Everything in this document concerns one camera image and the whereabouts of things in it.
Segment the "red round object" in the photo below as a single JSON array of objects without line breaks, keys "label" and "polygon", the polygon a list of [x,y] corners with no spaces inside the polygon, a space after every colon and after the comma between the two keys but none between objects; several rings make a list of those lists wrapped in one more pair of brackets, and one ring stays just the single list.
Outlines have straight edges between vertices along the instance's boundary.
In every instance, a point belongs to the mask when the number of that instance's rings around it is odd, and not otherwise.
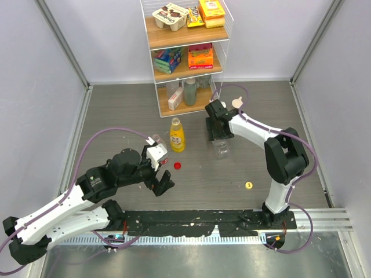
[{"label": "red round object", "polygon": [[179,162],[174,163],[174,169],[179,170],[181,168],[181,164]]}]

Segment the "yellow round object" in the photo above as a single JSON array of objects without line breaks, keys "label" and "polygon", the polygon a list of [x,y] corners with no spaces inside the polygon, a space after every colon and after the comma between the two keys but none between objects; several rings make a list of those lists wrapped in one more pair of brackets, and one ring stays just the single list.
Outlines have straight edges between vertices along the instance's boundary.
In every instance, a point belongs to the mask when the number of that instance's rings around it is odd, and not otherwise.
[{"label": "yellow round object", "polygon": [[248,181],[247,183],[245,183],[245,187],[246,187],[246,189],[252,189],[253,188],[253,184]]}]

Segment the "shelf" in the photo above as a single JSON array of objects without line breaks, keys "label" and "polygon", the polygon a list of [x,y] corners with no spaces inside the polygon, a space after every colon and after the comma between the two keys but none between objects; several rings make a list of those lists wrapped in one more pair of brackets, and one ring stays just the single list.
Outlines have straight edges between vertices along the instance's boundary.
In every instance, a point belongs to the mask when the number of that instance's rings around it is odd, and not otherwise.
[{"label": "shelf", "polygon": [[146,17],[145,20],[150,50],[228,39],[224,27],[207,29],[205,26],[193,28],[184,26],[173,32],[169,26],[158,28],[154,17]]},{"label": "shelf", "polygon": [[191,76],[197,76],[202,74],[215,74],[217,72],[222,72],[223,68],[220,65],[218,56],[216,55],[215,48],[213,49],[213,57],[214,57],[214,67],[205,69],[205,68],[198,68],[198,69],[190,69],[188,67],[188,57],[187,52],[184,53],[182,62],[178,65],[178,67],[171,73],[165,74],[157,69],[155,71],[155,80],[156,82],[162,81],[169,81],[174,80],[177,78],[186,78]]},{"label": "shelf", "polygon": [[171,111],[168,106],[168,97],[166,95],[166,87],[161,87],[157,89],[158,100],[160,104],[161,117],[179,115],[189,112],[196,112],[205,109],[205,106],[208,105],[209,100],[212,96],[211,87],[208,89],[198,89],[196,103],[193,106],[186,106],[184,100],[179,104],[175,111]]}]

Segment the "white wall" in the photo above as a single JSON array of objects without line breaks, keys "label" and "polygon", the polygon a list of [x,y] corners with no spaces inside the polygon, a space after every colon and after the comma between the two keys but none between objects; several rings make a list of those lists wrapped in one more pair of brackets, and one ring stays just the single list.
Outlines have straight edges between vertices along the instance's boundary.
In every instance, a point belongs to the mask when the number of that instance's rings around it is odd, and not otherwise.
[{"label": "white wall", "polygon": [[[225,77],[260,79],[292,77],[332,0],[225,1],[235,19]],[[89,81],[152,79],[139,0],[46,3]]]},{"label": "white wall", "polygon": [[[55,197],[84,89],[34,1],[0,1],[0,26],[2,221]],[[5,247],[0,271],[17,266]]]},{"label": "white wall", "polygon": [[346,0],[297,82],[332,199],[370,262],[371,1]]}]

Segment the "juice bottle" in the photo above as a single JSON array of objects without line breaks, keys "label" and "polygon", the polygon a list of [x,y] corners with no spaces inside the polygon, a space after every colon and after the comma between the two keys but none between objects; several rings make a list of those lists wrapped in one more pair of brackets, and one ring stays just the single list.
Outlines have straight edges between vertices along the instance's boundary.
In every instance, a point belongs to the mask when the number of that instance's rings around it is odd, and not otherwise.
[{"label": "juice bottle", "polygon": [[170,146],[175,152],[183,152],[186,147],[186,139],[184,138],[183,126],[178,118],[172,119],[172,126],[170,128]]}]

